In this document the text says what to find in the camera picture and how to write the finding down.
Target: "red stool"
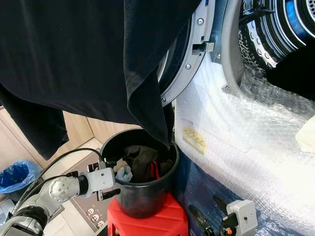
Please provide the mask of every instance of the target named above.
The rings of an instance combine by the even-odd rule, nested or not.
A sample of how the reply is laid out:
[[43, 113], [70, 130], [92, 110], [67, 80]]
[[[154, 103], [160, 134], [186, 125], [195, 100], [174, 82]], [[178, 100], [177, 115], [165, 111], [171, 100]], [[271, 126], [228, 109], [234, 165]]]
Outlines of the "red stool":
[[107, 211], [108, 236], [188, 236], [188, 219], [179, 203], [168, 194], [163, 209], [146, 219], [134, 219], [124, 214], [116, 199]]

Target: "wooden cabinet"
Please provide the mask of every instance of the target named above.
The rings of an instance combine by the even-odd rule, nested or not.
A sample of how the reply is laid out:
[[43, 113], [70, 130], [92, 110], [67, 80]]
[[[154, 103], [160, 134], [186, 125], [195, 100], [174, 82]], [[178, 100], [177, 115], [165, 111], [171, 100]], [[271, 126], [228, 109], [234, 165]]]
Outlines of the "wooden cabinet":
[[0, 171], [20, 160], [30, 160], [37, 163], [0, 120]]
[[127, 129], [138, 128], [134, 124], [118, 124], [99, 119], [88, 118], [94, 136], [101, 142], [105, 143], [113, 135]]
[[[75, 148], [78, 148], [82, 144], [86, 143], [88, 140], [92, 139], [93, 133], [89, 126], [88, 120], [86, 117], [80, 116], [80, 115], [74, 115], [68, 112], [64, 112], [64, 120], [69, 136], [69, 141], [62, 145], [55, 155], [50, 158], [48, 161], [46, 161], [37, 151], [36, 149], [30, 144], [30, 142], [27, 140], [23, 132], [20, 130], [20, 128], [16, 125], [14, 120], [10, 117], [9, 113], [2, 109], [0, 110], [0, 121], [3, 125], [3, 128], [7, 128], [7, 130], [10, 131], [12, 135], [12, 139], [15, 139], [14, 145], [17, 148], [22, 146], [24, 149], [23, 152], [24, 155], [27, 157], [27, 154], [29, 157], [33, 157], [42, 167], [46, 167], [50, 162], [52, 162], [57, 156], [73, 150]], [[0, 141], [3, 143], [5, 137], [0, 137]], [[5, 148], [5, 145], [3, 144], [3, 152], [9, 153], [10, 150]], [[22, 154], [20, 154], [16, 159], [22, 160], [25, 158], [22, 158]]]
[[64, 112], [64, 120], [69, 141], [46, 161], [30, 144], [23, 132], [5, 110], [0, 110], [0, 170], [18, 160], [32, 160], [43, 168], [61, 154], [76, 149], [91, 140], [105, 143], [113, 135], [127, 129], [139, 127], [130, 124], [118, 124]]

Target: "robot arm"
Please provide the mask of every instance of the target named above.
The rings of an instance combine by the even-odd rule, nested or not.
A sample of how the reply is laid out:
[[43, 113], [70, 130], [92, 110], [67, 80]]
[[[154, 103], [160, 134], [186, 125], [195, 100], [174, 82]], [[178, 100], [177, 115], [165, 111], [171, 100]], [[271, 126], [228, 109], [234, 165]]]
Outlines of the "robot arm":
[[[89, 197], [97, 192], [103, 200], [103, 189], [115, 184], [112, 168], [104, 168], [78, 177], [56, 177], [43, 184], [41, 190], [25, 200], [16, 213], [0, 229], [0, 236], [41, 236], [50, 217], [59, 206], [76, 196]], [[119, 189], [109, 191], [107, 197], [119, 194]]]

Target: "hanging black cloth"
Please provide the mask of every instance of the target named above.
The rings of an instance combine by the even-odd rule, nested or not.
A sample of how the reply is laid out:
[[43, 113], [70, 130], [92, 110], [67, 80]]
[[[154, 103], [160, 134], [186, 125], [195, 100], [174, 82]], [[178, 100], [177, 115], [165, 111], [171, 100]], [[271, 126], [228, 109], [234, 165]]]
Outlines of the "hanging black cloth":
[[267, 71], [267, 80], [273, 85], [315, 101], [314, 66], [315, 41], [290, 53], [276, 68]]
[[169, 145], [155, 68], [199, 2], [2, 0], [0, 83], [38, 114], [139, 124]]
[[69, 140], [61, 110], [22, 100], [10, 94], [2, 85], [0, 101], [46, 160]]

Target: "sticker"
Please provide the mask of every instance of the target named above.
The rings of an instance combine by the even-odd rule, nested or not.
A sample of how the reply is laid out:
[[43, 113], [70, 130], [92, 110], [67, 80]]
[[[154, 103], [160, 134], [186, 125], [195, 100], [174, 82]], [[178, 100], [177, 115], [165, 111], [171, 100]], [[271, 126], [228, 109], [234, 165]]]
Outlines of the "sticker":
[[100, 228], [100, 227], [102, 227], [104, 224], [105, 224], [105, 222], [102, 221], [102, 220], [100, 220], [100, 221], [98, 221], [98, 223], [97, 223], [97, 227]]
[[90, 208], [90, 209], [88, 209], [88, 216], [91, 216], [91, 215], [93, 215], [93, 213], [94, 213], [94, 209], [93, 208]]
[[206, 144], [203, 137], [193, 128], [185, 127], [183, 139], [201, 154], [205, 154]]
[[94, 222], [95, 222], [95, 221], [98, 221], [98, 220], [99, 220], [99, 215], [98, 215], [98, 214], [93, 215], [92, 220], [93, 220]]

